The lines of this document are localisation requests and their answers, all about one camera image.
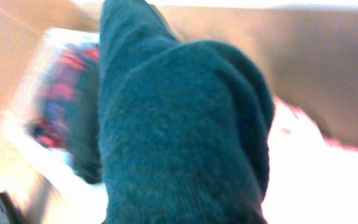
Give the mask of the navy garment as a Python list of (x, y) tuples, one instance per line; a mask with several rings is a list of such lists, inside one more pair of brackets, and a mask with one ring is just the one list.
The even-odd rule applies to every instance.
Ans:
[(140, 0), (100, 19), (107, 223), (264, 223), (274, 104), (232, 45), (180, 42)]

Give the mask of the red navy plaid shirt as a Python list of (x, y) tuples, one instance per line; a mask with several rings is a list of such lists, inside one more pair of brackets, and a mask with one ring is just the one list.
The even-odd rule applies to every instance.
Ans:
[(47, 70), (36, 93), (37, 117), (29, 124), (30, 135), (46, 148), (67, 148), (69, 102), (74, 100), (76, 75), (97, 72), (97, 43), (67, 44)]

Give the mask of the clear plastic storage bin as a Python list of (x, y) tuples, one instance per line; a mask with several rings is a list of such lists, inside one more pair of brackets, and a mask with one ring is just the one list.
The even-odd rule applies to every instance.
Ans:
[(107, 193), (103, 184), (89, 185), (71, 168), (72, 156), (62, 149), (47, 149), (30, 135), (38, 112), (36, 91), (60, 52), (69, 46), (95, 44), (99, 35), (68, 29), (46, 31), (25, 71), (17, 93), (5, 112), (2, 131), (19, 154), (41, 175), (32, 187), (26, 212), (37, 223), (102, 223)]

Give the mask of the pink garment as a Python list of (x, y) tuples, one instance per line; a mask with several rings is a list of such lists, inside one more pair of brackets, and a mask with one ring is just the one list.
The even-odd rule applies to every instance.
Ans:
[(268, 138), (270, 224), (358, 224), (358, 147), (321, 134), (300, 108), (274, 99)]

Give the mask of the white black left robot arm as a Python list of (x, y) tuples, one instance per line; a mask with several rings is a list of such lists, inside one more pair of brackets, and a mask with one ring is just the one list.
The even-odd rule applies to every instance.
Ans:
[(0, 224), (24, 224), (21, 211), (7, 192), (0, 192)]

